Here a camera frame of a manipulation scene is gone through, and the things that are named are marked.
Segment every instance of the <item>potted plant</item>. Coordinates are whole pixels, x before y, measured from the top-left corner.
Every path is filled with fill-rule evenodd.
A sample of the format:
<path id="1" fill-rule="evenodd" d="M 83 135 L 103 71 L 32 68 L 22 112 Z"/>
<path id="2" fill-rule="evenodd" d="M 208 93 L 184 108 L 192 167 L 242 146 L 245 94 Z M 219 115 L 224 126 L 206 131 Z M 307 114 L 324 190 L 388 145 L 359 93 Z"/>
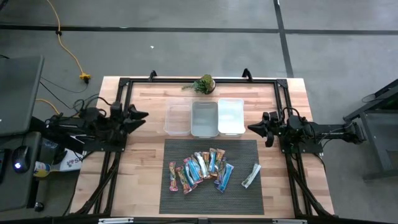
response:
<path id="1" fill-rule="evenodd" d="M 206 74 L 202 76 L 200 79 L 194 81 L 192 84 L 182 87 L 183 90 L 187 88 L 193 88 L 193 90 L 197 92 L 210 94 L 216 88 L 216 82 L 211 77 L 211 75 Z"/>

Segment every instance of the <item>black floor stripe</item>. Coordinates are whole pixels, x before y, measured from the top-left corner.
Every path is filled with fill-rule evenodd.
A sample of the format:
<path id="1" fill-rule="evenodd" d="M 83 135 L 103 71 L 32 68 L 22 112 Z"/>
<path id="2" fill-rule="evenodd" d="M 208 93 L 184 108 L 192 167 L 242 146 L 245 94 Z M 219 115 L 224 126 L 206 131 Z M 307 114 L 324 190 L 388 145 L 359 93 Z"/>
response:
<path id="1" fill-rule="evenodd" d="M 275 6 L 276 19 L 278 22 L 280 44 L 282 45 L 282 54 L 284 56 L 287 78 L 293 78 L 294 74 L 293 74 L 292 62 L 290 61 L 289 48 L 287 47 L 287 40 L 285 34 L 285 27 L 282 19 L 282 13 L 280 12 L 280 6 L 278 0 L 274 0 L 274 6 Z"/>
<path id="2" fill-rule="evenodd" d="M 0 29 L 7 30 L 47 30 L 55 31 L 57 26 L 25 26 L 0 24 Z M 88 32 L 206 32 L 206 33 L 243 33 L 243 34 L 277 34 L 278 29 L 251 28 L 173 28 L 173 27 L 87 27 L 62 26 L 62 31 Z"/>
<path id="3" fill-rule="evenodd" d="M 318 30 L 318 29 L 285 29 L 286 34 L 319 34 L 319 35 L 398 35 L 398 30 Z"/>

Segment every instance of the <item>concrete floor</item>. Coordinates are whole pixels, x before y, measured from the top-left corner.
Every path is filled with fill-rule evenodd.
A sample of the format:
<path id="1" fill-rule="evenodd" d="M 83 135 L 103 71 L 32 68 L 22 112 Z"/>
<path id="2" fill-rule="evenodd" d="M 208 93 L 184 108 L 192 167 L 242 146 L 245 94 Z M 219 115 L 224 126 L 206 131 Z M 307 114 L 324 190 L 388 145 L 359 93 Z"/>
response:
<path id="1" fill-rule="evenodd" d="M 277 29 L 272 0 L 53 0 L 63 25 L 121 27 L 209 27 Z M 286 29 L 398 29 L 395 0 L 280 0 Z M 46 1 L 13 0 L 0 12 L 2 24 L 55 25 Z M 71 105 L 100 89 L 105 75 L 202 75 L 238 77 L 249 68 L 255 77 L 286 77 L 279 34 L 178 32 L 64 32 L 63 41 L 92 74 L 88 89 L 69 94 L 48 86 Z M 342 123 L 361 106 L 361 98 L 397 78 L 396 35 L 287 35 L 294 77 L 304 78 L 314 121 Z M 57 44 L 53 31 L 2 30 L 0 54 L 44 55 L 43 77 L 81 90 L 78 68 Z M 38 98 L 67 110 L 42 87 Z M 37 103 L 34 116 L 53 111 Z M 368 143 L 340 141 L 325 149 L 326 174 L 337 215 L 398 221 L 398 180 L 364 183 L 362 175 L 380 167 Z M 52 177 L 42 213 L 16 210 L 0 219 L 61 215 L 77 174 Z"/>

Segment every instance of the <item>rubber mat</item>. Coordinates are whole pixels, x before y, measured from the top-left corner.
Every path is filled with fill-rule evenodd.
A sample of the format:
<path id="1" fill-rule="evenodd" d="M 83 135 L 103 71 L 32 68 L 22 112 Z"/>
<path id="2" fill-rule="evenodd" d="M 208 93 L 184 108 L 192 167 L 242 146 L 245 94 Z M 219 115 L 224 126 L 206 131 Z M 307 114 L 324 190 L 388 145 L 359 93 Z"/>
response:
<path id="1" fill-rule="evenodd" d="M 190 193 L 184 195 L 177 178 L 178 192 L 171 192 L 169 162 L 182 166 L 183 160 L 194 152 L 209 148 L 225 150 L 227 163 L 234 166 L 224 193 L 216 189 L 214 179 L 204 180 Z M 259 162 L 257 142 L 252 140 L 180 140 L 166 139 L 160 193 L 160 214 L 217 214 L 263 215 L 261 174 L 245 189 L 241 183 Z"/>

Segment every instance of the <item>wooden table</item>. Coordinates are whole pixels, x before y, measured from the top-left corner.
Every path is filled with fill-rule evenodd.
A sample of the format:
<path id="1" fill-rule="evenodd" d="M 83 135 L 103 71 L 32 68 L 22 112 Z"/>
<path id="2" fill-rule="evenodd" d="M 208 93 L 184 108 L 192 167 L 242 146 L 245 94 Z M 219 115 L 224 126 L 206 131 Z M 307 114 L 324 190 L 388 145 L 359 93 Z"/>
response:
<path id="1" fill-rule="evenodd" d="M 116 98 L 120 77 L 104 77 L 100 96 L 113 102 Z M 302 116 L 311 120 L 302 78 L 289 78 L 289 92 L 292 106 Z M 267 84 L 217 84 L 210 95 L 198 95 L 191 90 L 181 90 L 181 83 L 135 83 L 132 88 L 131 103 L 140 111 L 146 111 L 146 124 L 135 130 L 127 140 L 122 154 L 116 183 L 112 216 L 119 217 L 251 217 L 251 218 L 290 218 L 294 217 L 292 198 L 287 177 L 285 158 L 279 149 L 278 139 L 273 147 L 265 147 L 260 136 L 250 130 L 240 139 L 257 140 L 261 169 L 262 199 L 264 215 L 164 215 L 159 214 L 160 185 L 165 139 L 191 139 L 191 136 L 172 137 L 164 130 L 166 101 L 173 97 L 191 97 L 196 100 L 213 100 L 219 98 L 241 98 L 244 100 L 245 126 L 261 120 L 262 112 L 275 111 L 276 102 L 273 85 Z M 284 94 L 280 91 L 282 103 Z M 97 107 L 109 112 L 109 107 L 99 100 Z M 81 208 L 97 187 L 103 163 L 103 152 L 95 152 L 87 157 L 80 171 L 71 212 Z M 328 183 L 321 162 L 312 154 L 303 155 L 303 164 L 307 184 L 314 196 L 333 213 Z M 103 197 L 104 208 L 107 189 Z M 304 211 L 302 193 L 298 190 L 300 208 Z"/>

